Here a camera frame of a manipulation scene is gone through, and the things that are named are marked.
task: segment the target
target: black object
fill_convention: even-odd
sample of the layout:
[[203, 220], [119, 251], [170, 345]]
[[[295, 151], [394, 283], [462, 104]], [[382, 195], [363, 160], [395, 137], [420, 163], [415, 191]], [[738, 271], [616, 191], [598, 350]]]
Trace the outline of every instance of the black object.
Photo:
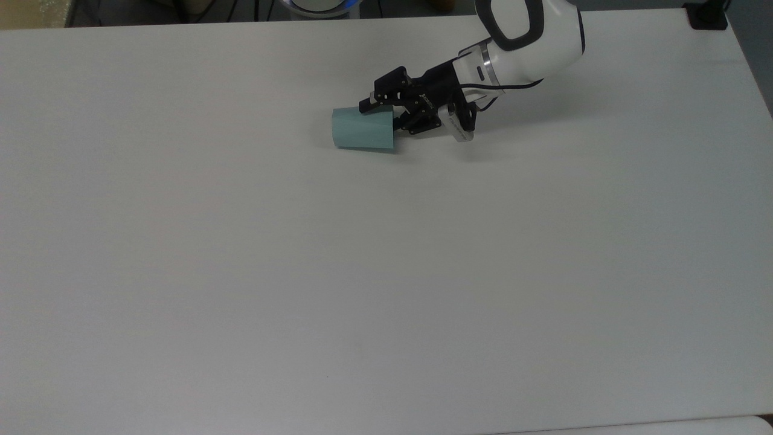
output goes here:
[[542, 0], [524, 0], [524, 2], [526, 3], [526, 12], [529, 14], [529, 31], [517, 38], [510, 39], [505, 36], [505, 33], [496, 23], [494, 12], [491, 10], [491, 0], [475, 0], [475, 11], [478, 12], [478, 17], [496, 45], [502, 50], [521, 49], [538, 40], [545, 31], [545, 10], [542, 7]]
[[687, 10], [687, 18], [690, 26], [696, 30], [725, 30], [727, 29], [727, 17], [725, 17], [725, 0], [707, 0], [705, 3], [685, 3], [682, 5]]
[[465, 99], [453, 60], [427, 70], [418, 78], [408, 76], [405, 67], [396, 68], [377, 79], [373, 90], [373, 98], [359, 103], [360, 113], [367, 113], [384, 104], [404, 107], [405, 112], [393, 121], [395, 130], [407, 130], [415, 135], [440, 127], [438, 109], [444, 105], [457, 115], [465, 131], [475, 130], [478, 106]]

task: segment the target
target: table surface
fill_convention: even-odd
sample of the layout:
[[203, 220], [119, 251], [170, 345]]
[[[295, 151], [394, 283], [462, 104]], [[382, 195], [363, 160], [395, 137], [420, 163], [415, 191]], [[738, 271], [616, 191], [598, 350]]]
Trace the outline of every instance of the table surface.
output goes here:
[[395, 155], [335, 149], [332, 109], [475, 17], [0, 33], [2, 431], [773, 411], [773, 122], [737, 41], [584, 22], [474, 142]]

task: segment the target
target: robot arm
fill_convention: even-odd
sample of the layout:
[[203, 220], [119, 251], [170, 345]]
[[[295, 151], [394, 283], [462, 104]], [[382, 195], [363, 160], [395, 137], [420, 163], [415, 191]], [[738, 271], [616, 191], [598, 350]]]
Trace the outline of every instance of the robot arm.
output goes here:
[[502, 94], [537, 85], [585, 51], [580, 11], [566, 0], [475, 0], [491, 36], [454, 59], [411, 78], [399, 67], [374, 83], [359, 103], [367, 113], [383, 104], [404, 111], [394, 129], [410, 134], [445, 125], [459, 141], [472, 140], [475, 118]]

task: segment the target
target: wire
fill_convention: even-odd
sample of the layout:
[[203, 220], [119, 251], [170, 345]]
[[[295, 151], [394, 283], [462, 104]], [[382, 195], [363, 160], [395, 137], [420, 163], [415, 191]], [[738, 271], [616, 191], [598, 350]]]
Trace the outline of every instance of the wire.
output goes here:
[[497, 98], [499, 98], [499, 97], [494, 97], [493, 100], [489, 101], [489, 103], [484, 108], [480, 109], [479, 111], [486, 111], [486, 110], [488, 110], [491, 107], [491, 105], [494, 104], [494, 101], [496, 101]]
[[231, 11], [228, 12], [228, 18], [226, 19], [226, 22], [231, 22], [231, 18], [233, 18], [233, 10], [237, 8], [237, 2], [239, 0], [233, 0], [233, 4], [231, 5]]
[[542, 82], [542, 79], [539, 79], [537, 81], [533, 81], [529, 84], [508, 84], [505, 86], [493, 86], [491, 84], [472, 84], [472, 83], [465, 83], [460, 84], [459, 89], [465, 89], [467, 87], [471, 87], [473, 89], [488, 89], [490, 91], [501, 91], [504, 89], [529, 89], [530, 87], [535, 87], [536, 85], [540, 84]]
[[274, 10], [274, 0], [271, 0], [271, 6], [268, 7], [268, 15], [266, 21], [271, 21], [271, 11]]

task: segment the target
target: metal ring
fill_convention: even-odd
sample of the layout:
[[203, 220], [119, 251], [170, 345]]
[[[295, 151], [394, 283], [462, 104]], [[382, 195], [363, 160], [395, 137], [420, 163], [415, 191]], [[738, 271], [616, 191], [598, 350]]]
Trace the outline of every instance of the metal ring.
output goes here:
[[481, 56], [483, 57], [483, 66], [485, 66], [486, 72], [489, 73], [489, 80], [494, 86], [499, 86], [499, 80], [496, 79], [494, 66], [491, 65], [491, 57], [489, 56], [489, 43], [491, 41], [491, 39], [487, 39], [480, 43]]

